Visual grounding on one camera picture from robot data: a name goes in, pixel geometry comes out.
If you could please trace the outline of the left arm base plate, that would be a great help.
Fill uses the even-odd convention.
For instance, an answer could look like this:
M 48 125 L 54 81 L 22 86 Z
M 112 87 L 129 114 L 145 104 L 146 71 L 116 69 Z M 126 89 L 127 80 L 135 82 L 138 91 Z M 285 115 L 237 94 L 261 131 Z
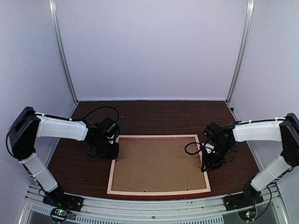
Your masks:
M 46 192 L 43 203 L 55 206 L 64 210 L 80 212 L 84 199 L 80 196 L 68 195 L 65 193 Z

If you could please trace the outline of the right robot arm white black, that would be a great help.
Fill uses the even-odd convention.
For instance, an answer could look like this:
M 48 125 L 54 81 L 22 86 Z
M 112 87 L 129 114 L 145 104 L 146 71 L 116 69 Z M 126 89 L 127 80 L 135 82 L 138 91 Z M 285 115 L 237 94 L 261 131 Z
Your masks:
M 201 171 L 208 172 L 227 163 L 225 156 L 236 143 L 248 142 L 258 159 L 274 152 L 268 164 L 243 187 L 240 203 L 251 205 L 260 192 L 299 165 L 299 119 L 294 113 L 274 119 L 235 121 L 221 127 L 212 122 L 203 131 L 207 140 L 200 146 Z

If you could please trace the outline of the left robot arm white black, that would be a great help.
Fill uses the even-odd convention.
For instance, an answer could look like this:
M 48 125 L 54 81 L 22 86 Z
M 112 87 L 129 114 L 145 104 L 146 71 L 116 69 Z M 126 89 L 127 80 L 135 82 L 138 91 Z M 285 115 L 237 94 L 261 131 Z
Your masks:
M 85 142 L 90 150 L 96 151 L 98 157 L 115 159 L 119 153 L 116 139 L 121 132 L 117 122 L 118 119 L 111 117 L 98 123 L 88 121 L 87 116 L 79 119 L 57 117 L 27 106 L 7 131 L 6 149 L 49 194 L 49 200 L 57 207 L 63 207 L 67 203 L 67 196 L 38 155 L 36 143 L 40 139 Z

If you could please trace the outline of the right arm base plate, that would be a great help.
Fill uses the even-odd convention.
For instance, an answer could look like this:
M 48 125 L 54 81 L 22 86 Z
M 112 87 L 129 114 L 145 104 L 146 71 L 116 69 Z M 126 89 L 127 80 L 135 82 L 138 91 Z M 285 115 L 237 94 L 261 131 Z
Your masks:
M 226 210 L 231 211 L 253 206 L 254 203 L 262 203 L 263 197 L 259 195 L 253 198 L 246 198 L 244 193 L 239 193 L 235 195 L 227 195 L 223 198 L 223 201 Z

